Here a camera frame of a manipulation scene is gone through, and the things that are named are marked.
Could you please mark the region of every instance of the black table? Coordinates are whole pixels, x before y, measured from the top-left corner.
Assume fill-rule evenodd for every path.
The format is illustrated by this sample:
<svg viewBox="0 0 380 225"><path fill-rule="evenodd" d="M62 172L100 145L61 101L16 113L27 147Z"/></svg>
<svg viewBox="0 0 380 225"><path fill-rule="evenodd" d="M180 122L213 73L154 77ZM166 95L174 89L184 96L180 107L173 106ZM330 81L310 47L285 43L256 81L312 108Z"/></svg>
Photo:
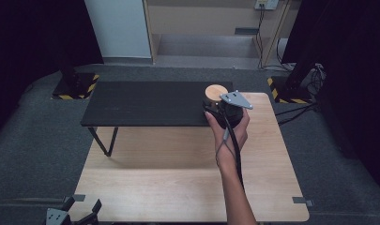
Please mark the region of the black table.
<svg viewBox="0 0 380 225"><path fill-rule="evenodd" d="M107 157L119 127L205 127L205 90L231 82L98 82L81 125L87 127ZM109 150L95 128L114 127Z"/></svg>

